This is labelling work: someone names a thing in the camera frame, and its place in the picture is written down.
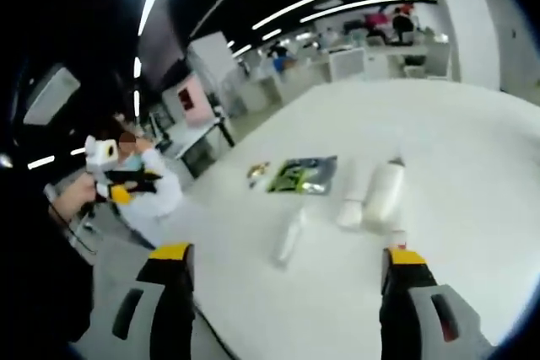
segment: white table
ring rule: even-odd
[[[540,110],[508,94],[421,80],[313,88],[203,174],[189,195],[214,215],[197,228],[197,301],[240,358],[377,359],[381,237],[344,233],[332,207],[352,158],[400,153],[408,247],[426,258],[500,342],[540,271]],[[254,163],[338,155],[329,197],[252,191]],[[269,257],[301,204],[310,225],[287,271]]]

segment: white pillar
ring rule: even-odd
[[[500,89],[497,34],[486,0],[439,0],[452,25],[452,78]]]

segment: face mask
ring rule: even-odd
[[[143,168],[143,160],[141,157],[135,153],[132,153],[127,157],[126,160],[124,160],[119,170],[126,170],[126,171],[137,171]]]

